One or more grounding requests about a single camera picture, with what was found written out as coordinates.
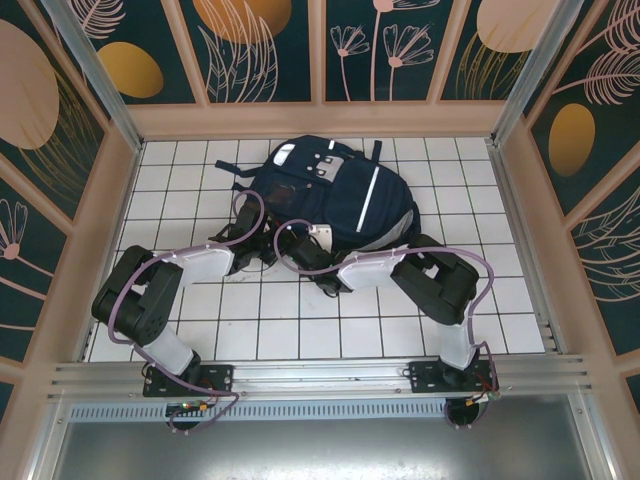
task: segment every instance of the black strap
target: black strap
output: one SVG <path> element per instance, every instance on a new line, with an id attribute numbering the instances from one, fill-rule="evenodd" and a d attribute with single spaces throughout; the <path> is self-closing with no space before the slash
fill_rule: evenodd
<path id="1" fill-rule="evenodd" d="M 258 172 L 260 171 L 262 166 L 255 167 L 255 168 L 250 168 L 249 170 L 241 170 L 236 165 L 234 165 L 232 163 L 223 162 L 222 160 L 218 160 L 216 162 L 216 168 L 219 168 L 220 170 L 224 170 L 226 172 L 234 173 L 237 176 L 239 176 L 240 178 L 251 178 L 251 177 L 255 177 L 258 174 Z"/>
<path id="2" fill-rule="evenodd" d="M 335 152 L 338 155 L 342 155 L 345 157 L 356 157 L 359 152 L 358 150 L 354 150 L 349 145 L 345 145 L 344 143 L 336 142 L 335 140 L 328 140 L 328 144 L 331 145 L 333 142 L 333 148 L 331 151 Z"/>
<path id="3" fill-rule="evenodd" d="M 373 163 L 378 163 L 380 161 L 380 151 L 382 150 L 382 142 L 380 140 L 376 140 L 373 142 L 373 152 L 371 152 L 371 161 Z"/>
<path id="4" fill-rule="evenodd" d="M 238 182 L 234 182 L 231 186 L 231 190 L 236 192 L 244 192 L 245 190 L 249 190 L 249 187 L 245 187 L 244 185 L 240 185 Z"/>

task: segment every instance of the reflective stripe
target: reflective stripe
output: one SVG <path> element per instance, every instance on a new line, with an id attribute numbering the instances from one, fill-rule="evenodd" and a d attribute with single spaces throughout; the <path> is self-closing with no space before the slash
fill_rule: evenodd
<path id="1" fill-rule="evenodd" d="M 364 217 L 367 215 L 367 210 L 369 209 L 369 202 L 371 201 L 371 195 L 373 194 L 373 187 L 376 185 L 376 180 L 378 179 L 378 171 L 380 167 L 376 167 L 373 171 L 373 177 L 371 178 L 371 183 L 369 184 L 369 191 L 367 192 L 367 198 L 364 201 L 364 205 L 362 206 L 362 212 L 360 212 L 360 220 L 358 220 L 358 227 L 356 228 L 356 232 L 360 233 L 362 230 L 362 224 L 364 223 Z"/>

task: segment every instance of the grid tiles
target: grid tiles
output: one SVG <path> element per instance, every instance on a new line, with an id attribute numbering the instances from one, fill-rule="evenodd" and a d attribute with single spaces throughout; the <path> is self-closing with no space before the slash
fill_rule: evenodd
<path id="1" fill-rule="evenodd" d="M 373 139 L 336 139 L 364 149 Z M 544 352 L 496 177 L 481 138 L 382 139 L 381 163 L 410 185 L 423 232 L 482 255 L 496 280 L 474 319 L 477 341 L 497 354 Z M 120 233 L 116 261 L 131 245 L 156 252 L 197 245 L 232 216 L 231 187 L 250 179 L 216 169 L 216 160 L 247 169 L 282 140 L 150 142 Z M 481 273 L 479 289 L 486 284 Z M 97 325 L 90 361 L 140 360 L 112 344 Z M 280 264 L 254 261 L 234 276 L 188 286 L 176 297 L 170 327 L 203 360 L 291 360 L 434 355 L 436 325 L 398 287 L 331 299 Z"/>

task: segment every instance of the wire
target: wire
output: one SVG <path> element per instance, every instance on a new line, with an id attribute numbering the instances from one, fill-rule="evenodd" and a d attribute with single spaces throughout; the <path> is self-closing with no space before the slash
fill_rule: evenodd
<path id="1" fill-rule="evenodd" d="M 232 246 L 232 245 L 236 245 L 238 243 L 241 243 L 243 241 L 245 241 L 246 239 L 248 239 L 249 237 L 251 237 L 257 230 L 258 228 L 260 228 L 260 225 L 262 224 L 262 220 L 264 219 L 265 216 L 265 204 L 264 201 L 262 200 L 262 198 L 260 197 L 260 195 L 256 192 L 254 192 L 253 190 L 244 190 L 243 192 L 240 192 L 238 195 L 236 195 L 236 197 L 233 199 L 233 204 L 232 204 L 232 208 L 233 211 L 237 211 L 236 209 L 236 205 L 238 202 L 238 199 L 244 195 L 251 195 L 253 197 L 255 197 L 258 201 L 258 204 L 260 206 L 260 215 L 258 217 L 258 221 L 254 224 L 254 226 L 244 235 L 242 235 L 241 237 L 235 239 L 235 240 L 229 240 L 227 242 L 222 242 L 222 243 L 217 243 L 216 245 L 218 246 Z M 288 222 L 283 223 L 282 225 L 280 225 L 278 227 L 278 229 L 276 230 L 275 236 L 274 236 L 274 240 L 273 240 L 273 246 L 274 246 L 274 251 L 276 256 L 278 257 L 278 260 L 280 260 L 280 262 L 282 262 L 282 264 L 288 268 L 289 270 L 292 270 L 293 272 L 296 272 L 298 274 L 302 274 L 302 275 L 322 275 L 324 273 L 329 273 L 329 272 L 333 272 L 335 270 L 338 270 L 342 267 L 345 267 L 347 265 L 351 265 L 353 263 L 358 262 L 359 258 L 381 258 L 381 257 L 387 257 L 389 255 L 388 251 L 387 252 L 376 252 L 376 253 L 370 253 L 370 254 L 363 254 L 360 257 L 355 256 L 352 259 L 349 259 L 347 261 L 341 262 L 337 265 L 333 265 L 331 267 L 328 268 L 324 268 L 324 269 L 320 269 L 320 270 L 302 270 L 297 268 L 296 266 L 292 265 L 289 263 L 289 261 L 285 258 L 284 255 L 282 255 L 280 253 L 280 249 L 279 249 L 279 245 L 278 245 L 278 240 L 280 237 L 280 234 L 282 233 L 282 231 L 289 227 L 290 225 L 293 224 L 304 224 L 307 226 L 307 228 L 311 228 L 311 223 L 306 221 L 306 220 L 302 220 L 302 219 L 297 219 L 297 220 L 289 220 Z M 166 368 L 164 368 L 162 365 L 156 363 L 156 361 L 147 354 L 146 351 L 144 351 L 141 347 L 139 347 L 138 345 L 136 345 L 133 341 L 129 340 L 129 339 L 119 339 L 115 336 L 115 321 L 118 315 L 118 311 L 122 305 L 122 302 L 124 301 L 127 293 L 131 290 L 131 287 L 135 284 L 136 280 L 152 265 L 154 265 L 157 262 L 163 261 L 163 260 L 168 260 L 171 258 L 177 258 L 179 255 L 185 255 L 185 254 L 189 254 L 189 253 L 198 253 L 201 251 L 206 251 L 208 249 L 211 248 L 211 243 L 205 243 L 202 245 L 197 245 L 197 246 L 193 246 L 193 247 L 187 247 L 187 248 L 183 248 L 183 249 L 178 249 L 178 250 L 174 250 L 162 255 L 158 255 L 153 257 L 152 259 L 150 259 L 147 262 L 144 262 L 134 273 L 133 275 L 129 278 L 129 280 L 127 281 L 127 283 L 124 285 L 122 291 L 120 292 L 120 294 L 118 295 L 112 309 L 111 309 L 111 313 L 109 315 L 109 320 L 107 322 L 107 331 L 108 331 L 108 335 L 109 335 L 109 339 L 117 344 L 124 344 L 124 345 L 132 345 L 133 349 L 136 353 L 138 353 L 142 358 L 144 358 L 147 362 L 149 362 L 152 366 L 156 367 L 160 372 L 162 372 L 166 377 L 168 377 L 169 379 L 171 379 L 172 381 L 174 381 L 175 383 L 177 383 L 178 385 L 181 385 L 191 391 L 194 392 L 200 392 L 200 393 L 205 393 L 207 395 L 211 395 L 214 397 L 233 397 L 233 400 L 226 406 L 224 407 L 222 410 L 220 410 L 220 412 L 218 412 L 215 416 L 213 416 L 211 419 L 205 421 L 205 422 L 200 422 L 198 425 L 196 425 L 195 427 L 193 427 L 191 430 L 185 431 L 185 435 L 189 432 L 189 431 L 198 431 L 198 430 L 202 430 L 206 427 L 208 427 L 209 425 L 213 424 L 216 420 L 218 420 L 221 416 L 225 415 L 227 413 L 227 411 L 229 411 L 229 409 L 231 409 L 240 399 L 240 395 L 236 392 L 230 392 L 230 391 L 224 391 L 224 390 L 215 390 L 215 389 L 205 389 L 202 387 L 199 387 L 197 385 L 192 385 L 190 383 L 187 383 L 185 381 L 183 381 L 182 379 L 180 379 L 179 377 L 177 377 L 176 375 L 174 375 L 173 373 L 169 372 Z M 480 301 L 482 301 L 484 299 L 484 297 L 489 293 L 489 290 L 491 289 L 491 286 L 493 285 L 493 280 L 494 280 L 494 272 L 493 269 L 491 268 L 491 265 L 489 265 L 486 260 L 482 257 L 480 257 L 479 255 L 476 255 L 472 252 L 468 252 L 466 250 L 461 250 L 461 249 L 457 249 L 457 248 L 451 248 L 451 247 L 418 247 L 418 248 L 405 248 L 405 249 L 393 249 L 392 250 L 392 256 L 393 255 L 409 255 L 409 254 L 418 254 L 418 253 L 435 253 L 435 252 L 442 252 L 442 253 L 453 253 L 453 254 L 457 254 L 457 255 L 462 255 L 462 256 L 467 256 L 470 257 L 478 262 L 480 262 L 486 269 L 487 272 L 489 274 L 489 281 L 487 282 L 487 285 L 485 286 L 485 288 L 482 290 L 482 292 L 478 295 L 478 297 L 471 303 L 471 305 L 469 306 L 469 309 L 467 311 L 467 327 L 468 327 L 468 335 L 469 335 L 469 340 L 470 343 L 476 347 L 476 348 L 485 348 L 487 350 L 487 354 L 489 357 L 489 364 L 491 367 L 491 374 L 492 374 L 492 381 L 493 381 L 493 388 L 494 390 L 497 389 L 497 377 L 496 377 L 496 372 L 495 372 L 495 364 L 493 362 L 493 357 L 491 355 L 491 351 L 489 349 L 489 345 L 487 344 L 486 341 L 475 345 L 474 339 L 473 339 L 473 329 L 472 329 L 472 320 L 473 320 L 473 313 L 476 309 L 476 307 L 478 306 L 478 304 L 480 303 Z M 172 429 L 173 432 L 176 433 L 178 431 L 178 429 L 176 429 L 173 426 L 173 419 L 175 418 L 175 412 L 174 414 L 171 416 L 170 418 L 170 424 L 172 425 Z"/>
<path id="2" fill-rule="evenodd" d="M 218 246 L 232 246 L 232 245 L 237 245 L 238 243 L 244 242 L 247 238 L 251 237 L 251 235 L 253 235 L 258 228 L 260 228 L 260 225 L 262 224 L 262 220 L 264 219 L 264 215 L 265 215 L 265 206 L 264 206 L 264 202 L 262 201 L 262 198 L 260 197 L 260 195 L 258 195 L 256 192 L 254 192 L 253 190 L 244 190 L 243 192 L 240 192 L 238 195 L 236 195 L 236 197 L 233 199 L 233 206 L 235 207 L 235 205 L 238 202 L 238 199 L 242 196 L 245 195 L 251 195 L 253 197 L 255 197 L 258 200 L 258 204 L 260 205 L 260 216 L 258 217 L 258 221 L 255 223 L 255 225 L 244 235 L 242 235 L 241 237 L 235 239 L 235 240 L 229 240 L 227 242 L 223 242 L 223 243 L 218 243 Z M 127 281 L 127 283 L 125 283 L 124 287 L 122 288 L 122 291 L 120 292 L 120 294 L 118 295 L 118 298 L 116 299 L 115 303 L 113 304 L 113 307 L 111 309 L 111 313 L 109 315 L 109 321 L 107 322 L 107 332 L 109 334 L 109 339 L 117 344 L 124 344 L 124 345 L 132 345 L 134 351 L 140 355 L 142 358 L 144 358 L 147 362 L 149 362 L 152 366 L 156 367 L 160 372 L 162 372 L 166 377 L 168 377 L 170 380 L 172 380 L 173 382 L 177 383 L 178 385 L 181 385 L 191 391 L 194 392 L 199 392 L 199 393 L 205 393 L 207 395 L 213 395 L 216 397 L 233 397 L 233 400 L 226 406 L 224 407 L 222 410 L 220 410 L 220 412 L 218 412 L 218 414 L 216 414 L 215 416 L 213 416 L 211 419 L 205 421 L 205 422 L 200 422 L 198 425 L 196 425 L 195 427 L 193 427 L 191 430 L 191 432 L 195 432 L 195 431 L 199 431 L 199 430 L 203 430 L 205 428 L 207 428 L 209 425 L 212 425 L 216 420 L 218 420 L 218 418 L 220 418 L 222 415 L 226 414 L 236 403 L 238 403 L 238 400 L 240 400 L 240 395 L 236 392 L 230 392 L 230 391 L 226 391 L 226 390 L 210 390 L 210 389 L 205 389 L 202 387 L 198 387 L 197 385 L 192 385 L 190 383 L 185 382 L 184 380 L 180 379 L 179 377 L 177 377 L 176 375 L 174 375 L 173 373 L 169 372 L 166 368 L 164 368 L 162 365 L 160 365 L 159 363 L 157 363 L 151 356 L 149 356 L 149 354 L 147 354 L 147 352 L 145 352 L 141 347 L 139 347 L 138 345 L 136 345 L 132 340 L 126 339 L 119 339 L 115 336 L 115 322 L 116 322 L 116 317 L 118 316 L 118 311 L 120 310 L 120 307 L 122 306 L 122 302 L 124 301 L 127 293 L 129 293 L 129 290 L 131 290 L 131 287 L 135 284 L 136 280 L 152 265 L 154 265 L 157 262 L 163 261 L 163 260 L 168 260 L 170 258 L 177 258 L 178 255 L 184 255 L 184 254 L 189 254 L 189 253 L 197 253 L 197 252 L 201 252 L 201 251 L 206 251 L 208 249 L 211 248 L 211 244 L 210 243 L 204 243 L 202 245 L 196 245 L 194 247 L 187 247 L 187 248 L 182 248 L 179 250 L 174 250 L 162 255 L 158 255 L 156 257 L 153 257 L 151 260 L 144 262 L 140 268 L 138 268 L 133 275 L 129 278 L 129 280 Z M 176 433 L 178 431 L 178 429 L 173 428 L 173 433 Z"/>
<path id="3" fill-rule="evenodd" d="M 312 227 L 311 222 L 308 222 L 307 220 L 302 220 L 302 219 L 296 219 L 296 220 L 289 220 L 288 222 L 283 223 L 280 227 L 278 227 L 278 230 L 276 230 L 276 234 L 274 235 L 273 238 L 273 248 L 275 250 L 275 254 L 278 257 L 278 260 L 280 260 L 280 262 L 282 262 L 282 264 L 287 267 L 289 270 L 296 272 L 300 275 L 322 275 L 325 273 L 330 273 L 330 272 L 334 272 L 336 270 L 339 270 L 341 268 L 344 268 L 348 265 L 352 265 L 354 263 L 357 263 L 358 261 L 362 260 L 362 259 L 370 259 L 370 258 L 383 258 L 383 257 L 387 257 L 389 255 L 389 252 L 374 252 L 374 253 L 365 253 L 362 254 L 360 256 L 356 255 L 355 257 L 346 260 L 344 262 L 340 262 L 336 265 L 332 265 L 330 267 L 327 268 L 322 268 L 319 270 L 303 270 L 298 268 L 295 265 L 292 265 L 291 263 L 289 263 L 289 261 L 285 258 L 284 255 L 282 255 L 282 253 L 280 253 L 280 246 L 279 246 L 279 239 L 280 239 L 280 235 L 282 234 L 282 232 L 287 228 L 290 227 L 291 225 L 294 224 L 302 224 L 305 225 L 308 229 L 310 229 Z M 489 280 L 487 282 L 487 284 L 485 285 L 484 289 L 482 290 L 482 292 L 480 292 L 480 294 L 475 298 L 475 300 L 473 300 L 471 302 L 471 304 L 469 305 L 469 309 L 467 310 L 467 317 L 466 317 L 466 323 L 467 323 L 467 335 L 469 336 L 469 343 L 473 346 L 473 348 L 477 348 L 477 349 L 482 349 L 484 348 L 487 351 L 487 357 L 489 359 L 489 367 L 491 369 L 491 381 L 492 381 L 492 390 L 495 392 L 498 390 L 498 376 L 496 374 L 496 365 L 493 359 L 493 355 L 491 354 L 491 349 L 489 348 L 489 344 L 486 341 L 480 342 L 479 344 L 475 343 L 475 339 L 474 339 L 474 335 L 473 335 L 473 315 L 474 312 L 477 308 L 477 306 L 480 304 L 480 302 L 484 299 L 484 297 L 487 296 L 487 294 L 489 293 L 489 291 L 491 290 L 491 287 L 493 286 L 493 282 L 495 279 L 495 273 L 493 271 L 493 268 L 491 267 L 491 265 L 484 259 L 482 258 L 480 255 L 477 255 L 473 252 L 468 252 L 466 250 L 462 250 L 459 248 L 452 248 L 452 247 L 416 247 L 416 248 L 402 248 L 402 249 L 393 249 L 391 251 L 391 255 L 410 255 L 410 254 L 419 254 L 419 253 L 453 253 L 456 255 L 460 255 L 463 257 L 469 257 L 472 258 L 473 260 L 479 262 L 483 267 L 485 267 L 485 269 L 487 270 L 487 274 L 489 277 Z M 481 408 L 481 414 L 474 420 L 474 422 L 471 423 L 474 424 L 475 422 L 477 422 L 483 415 L 484 412 L 486 411 L 486 406 L 484 409 Z"/>
<path id="4" fill-rule="evenodd" d="M 211 386 L 211 390 L 215 390 L 215 389 L 216 389 L 216 387 L 213 385 L 213 382 L 212 382 L 211 380 L 209 380 L 208 378 L 203 378 L 203 379 L 202 379 L 202 382 L 206 382 L 206 383 L 208 383 L 208 384 Z M 209 403 L 209 402 L 210 402 L 211 400 L 213 400 L 214 398 L 215 398 L 215 402 L 213 403 L 213 406 L 215 407 L 215 406 L 218 404 L 218 400 L 220 399 L 220 397 L 217 397 L 217 396 L 215 396 L 215 395 L 211 395 L 211 396 L 207 399 L 206 403 Z"/>
<path id="5" fill-rule="evenodd" d="M 150 366 L 151 364 L 149 362 L 145 362 L 144 365 L 142 365 L 142 368 L 140 369 L 140 375 L 142 375 L 144 378 L 147 378 L 147 370 L 149 369 Z"/>

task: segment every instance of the navy blue backpack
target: navy blue backpack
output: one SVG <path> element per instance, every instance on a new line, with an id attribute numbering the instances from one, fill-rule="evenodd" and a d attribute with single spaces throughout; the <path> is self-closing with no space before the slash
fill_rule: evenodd
<path id="1" fill-rule="evenodd" d="M 279 145 L 264 165 L 242 171 L 218 161 L 216 167 L 241 178 L 282 223 L 294 218 L 331 228 L 333 252 L 373 251 L 407 243 L 420 233 L 420 212 L 407 183 L 378 164 L 382 142 L 372 158 L 361 151 L 305 135 Z M 246 187 L 235 183 L 234 190 Z"/>

